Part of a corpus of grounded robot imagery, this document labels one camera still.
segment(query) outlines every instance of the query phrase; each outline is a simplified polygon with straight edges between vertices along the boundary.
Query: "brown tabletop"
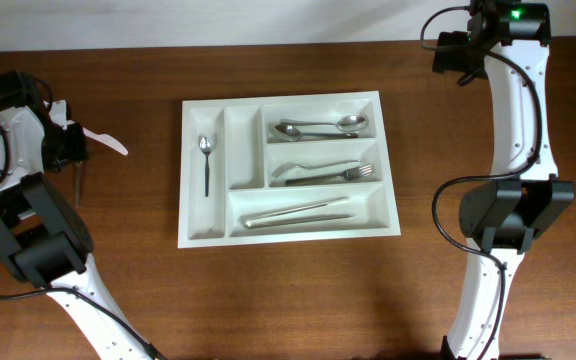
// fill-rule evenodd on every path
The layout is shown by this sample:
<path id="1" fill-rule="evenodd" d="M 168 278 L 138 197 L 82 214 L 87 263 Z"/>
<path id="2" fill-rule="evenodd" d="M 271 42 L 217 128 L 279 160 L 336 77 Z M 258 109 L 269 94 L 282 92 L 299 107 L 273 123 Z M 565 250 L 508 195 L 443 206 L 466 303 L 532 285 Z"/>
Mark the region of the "brown tabletop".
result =
<path id="1" fill-rule="evenodd" d="M 489 84 L 431 72 L 417 42 L 0 53 L 0 73 L 42 78 L 90 144 L 79 213 L 99 271 L 128 319 L 169 359 L 350 359 L 436 352 L 455 319 L 466 255 L 434 228 L 445 180 L 492 160 Z M 402 235 L 177 249 L 183 100 L 378 90 Z M 576 185 L 576 39 L 556 39 L 548 126 Z M 49 178 L 73 202 L 72 168 Z M 461 194 L 440 215 L 458 235 Z M 0 263 L 0 292 L 30 290 Z M 512 284 L 502 354 L 576 359 L 576 194 Z M 0 359 L 96 359 L 49 298 L 0 302 Z"/>

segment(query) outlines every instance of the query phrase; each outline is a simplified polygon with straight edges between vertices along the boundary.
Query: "white backdrop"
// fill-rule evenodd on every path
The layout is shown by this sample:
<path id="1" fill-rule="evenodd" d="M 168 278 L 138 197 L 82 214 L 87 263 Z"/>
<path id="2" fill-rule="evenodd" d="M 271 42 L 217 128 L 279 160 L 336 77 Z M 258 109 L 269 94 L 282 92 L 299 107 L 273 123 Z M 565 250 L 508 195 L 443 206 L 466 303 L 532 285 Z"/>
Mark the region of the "white backdrop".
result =
<path id="1" fill-rule="evenodd" d="M 411 40 L 469 0 L 0 0 L 0 51 Z M 553 35 L 576 35 L 576 1 L 546 0 Z M 466 12 L 429 32 L 464 30 Z"/>

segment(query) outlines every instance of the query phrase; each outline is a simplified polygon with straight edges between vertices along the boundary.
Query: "spoon handle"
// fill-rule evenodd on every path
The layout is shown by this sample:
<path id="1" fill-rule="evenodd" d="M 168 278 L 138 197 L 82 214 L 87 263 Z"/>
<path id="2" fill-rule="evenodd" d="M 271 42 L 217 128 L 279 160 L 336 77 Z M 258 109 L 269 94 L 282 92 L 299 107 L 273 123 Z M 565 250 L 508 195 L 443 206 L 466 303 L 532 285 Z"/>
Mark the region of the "spoon handle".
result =
<path id="1" fill-rule="evenodd" d="M 206 197 L 208 197 L 208 184 L 210 183 L 210 167 L 208 166 L 208 154 L 206 154 Z"/>
<path id="2" fill-rule="evenodd" d="M 335 126 L 333 123 L 326 123 L 326 122 L 312 122 L 312 121 L 296 121 L 290 119 L 281 119 L 279 121 L 280 124 L 283 125 L 294 125 L 294 126 L 309 126 L 309 125 L 332 125 Z"/>
<path id="3" fill-rule="evenodd" d="M 331 139 L 356 139 L 359 136 L 355 133 L 345 133 L 345 134 L 326 134 L 326 133 L 301 133 L 303 136 L 318 136 Z"/>

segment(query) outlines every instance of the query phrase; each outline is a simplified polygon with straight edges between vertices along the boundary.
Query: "white tray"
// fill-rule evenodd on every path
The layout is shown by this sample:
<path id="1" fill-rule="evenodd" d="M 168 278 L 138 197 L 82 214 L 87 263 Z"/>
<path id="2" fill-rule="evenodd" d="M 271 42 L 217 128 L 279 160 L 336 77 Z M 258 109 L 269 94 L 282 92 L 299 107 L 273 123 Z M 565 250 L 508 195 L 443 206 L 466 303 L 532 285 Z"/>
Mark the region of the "white tray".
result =
<path id="1" fill-rule="evenodd" d="M 282 118 L 336 122 L 359 114 L 369 123 L 357 139 L 304 137 L 300 142 L 285 143 L 271 133 Z M 377 91 L 184 101 L 182 116 L 179 248 L 401 234 Z M 308 126 L 308 130 L 339 132 L 332 126 Z M 215 146 L 209 157 L 209 197 L 204 196 L 205 156 L 198 146 L 200 135 L 209 136 Z M 333 180 L 290 187 L 271 175 L 288 161 L 315 166 L 343 160 L 360 160 L 361 164 L 308 172 L 297 169 L 280 179 L 363 164 L 372 164 L 375 173 L 354 182 Z M 340 197 L 348 200 L 292 217 L 350 213 L 352 218 L 254 230 L 243 226 L 242 219 L 251 215 Z"/>

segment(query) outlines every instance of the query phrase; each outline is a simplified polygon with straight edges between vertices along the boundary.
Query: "metal fork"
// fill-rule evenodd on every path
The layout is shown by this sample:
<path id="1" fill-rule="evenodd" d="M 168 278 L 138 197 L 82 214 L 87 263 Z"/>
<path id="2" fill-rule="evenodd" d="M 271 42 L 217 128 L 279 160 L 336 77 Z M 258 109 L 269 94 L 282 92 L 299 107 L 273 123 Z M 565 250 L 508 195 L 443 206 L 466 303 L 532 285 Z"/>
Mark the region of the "metal fork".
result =
<path id="1" fill-rule="evenodd" d="M 290 185 L 304 185 L 311 184 L 315 182 L 320 182 L 328 179 L 342 178 L 346 181 L 353 181 L 359 178 L 372 175 L 372 165 L 358 166 L 346 171 L 335 174 L 311 176 L 306 178 L 290 179 L 286 180 L 286 186 Z"/>

